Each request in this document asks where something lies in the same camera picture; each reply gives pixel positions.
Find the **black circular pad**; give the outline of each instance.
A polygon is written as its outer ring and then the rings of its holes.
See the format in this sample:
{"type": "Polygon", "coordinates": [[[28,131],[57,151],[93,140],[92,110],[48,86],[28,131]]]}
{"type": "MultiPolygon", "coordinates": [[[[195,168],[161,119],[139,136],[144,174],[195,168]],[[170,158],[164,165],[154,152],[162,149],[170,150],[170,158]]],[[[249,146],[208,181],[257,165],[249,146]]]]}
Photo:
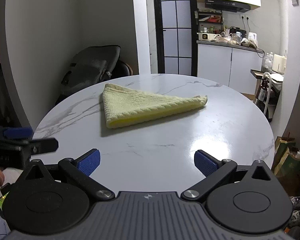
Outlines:
{"type": "Polygon", "coordinates": [[[77,224],[88,208],[88,196],[81,189],[42,178],[16,183],[2,211],[11,229],[51,235],[77,224]]]}
{"type": "Polygon", "coordinates": [[[282,187],[271,181],[250,179],[212,191],[206,209],[218,224],[233,231],[265,234],[286,225],[292,204],[282,187]]]}
{"type": "Polygon", "coordinates": [[[270,206],[267,196],[258,192],[242,192],[234,196],[234,205],[245,212],[258,213],[270,206]]]}
{"type": "Polygon", "coordinates": [[[62,197],[52,191],[40,191],[30,195],[26,206],[33,212],[46,213],[57,209],[62,204],[62,197]]]}

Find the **bottle label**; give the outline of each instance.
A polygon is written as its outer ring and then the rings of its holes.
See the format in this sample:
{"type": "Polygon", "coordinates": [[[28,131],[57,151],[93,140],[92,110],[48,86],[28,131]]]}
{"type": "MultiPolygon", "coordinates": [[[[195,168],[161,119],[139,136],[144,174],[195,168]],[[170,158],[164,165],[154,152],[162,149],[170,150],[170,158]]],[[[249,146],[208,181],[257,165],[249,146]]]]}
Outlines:
{"type": "Polygon", "coordinates": [[[260,89],[260,93],[259,93],[259,96],[258,96],[258,100],[262,101],[265,100],[265,97],[266,97],[266,93],[267,91],[264,90],[264,89],[260,89]]]}

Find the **blue gripper pad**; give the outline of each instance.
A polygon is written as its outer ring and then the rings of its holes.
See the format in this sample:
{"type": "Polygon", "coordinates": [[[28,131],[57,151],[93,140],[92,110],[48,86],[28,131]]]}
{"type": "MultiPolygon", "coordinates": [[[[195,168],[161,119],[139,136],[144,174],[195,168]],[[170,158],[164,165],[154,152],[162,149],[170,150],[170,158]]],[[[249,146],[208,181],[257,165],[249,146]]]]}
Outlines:
{"type": "Polygon", "coordinates": [[[213,162],[199,151],[196,151],[194,154],[194,165],[206,177],[218,169],[217,163],[213,162]]]}
{"type": "Polygon", "coordinates": [[[26,139],[33,134],[31,127],[6,128],[3,131],[3,136],[8,139],[26,139]]]}
{"type": "Polygon", "coordinates": [[[90,176],[100,165],[100,152],[97,149],[92,149],[79,157],[76,161],[78,170],[82,171],[87,176],[90,176]]]}

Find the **range hood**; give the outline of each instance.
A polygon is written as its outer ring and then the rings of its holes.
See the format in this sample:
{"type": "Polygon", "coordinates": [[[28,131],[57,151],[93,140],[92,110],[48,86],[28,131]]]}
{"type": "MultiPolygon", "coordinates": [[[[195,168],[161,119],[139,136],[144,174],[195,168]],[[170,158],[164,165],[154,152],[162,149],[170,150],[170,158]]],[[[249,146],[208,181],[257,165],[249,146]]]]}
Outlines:
{"type": "Polygon", "coordinates": [[[247,12],[251,10],[251,6],[247,3],[241,3],[230,0],[205,0],[205,6],[215,10],[228,12],[247,12]]]}

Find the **black door frame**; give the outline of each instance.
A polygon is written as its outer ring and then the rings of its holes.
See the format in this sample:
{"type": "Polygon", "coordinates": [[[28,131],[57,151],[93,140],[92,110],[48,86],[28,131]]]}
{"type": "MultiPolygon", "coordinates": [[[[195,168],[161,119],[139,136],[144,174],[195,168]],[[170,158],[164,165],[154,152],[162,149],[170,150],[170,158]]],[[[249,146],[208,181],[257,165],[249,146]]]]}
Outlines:
{"type": "MultiPolygon", "coordinates": [[[[198,72],[197,20],[194,12],[198,10],[197,0],[190,0],[191,10],[191,75],[196,77],[198,72]]],[[[154,17],[157,37],[158,73],[164,73],[163,23],[161,0],[154,0],[154,17]]]]}

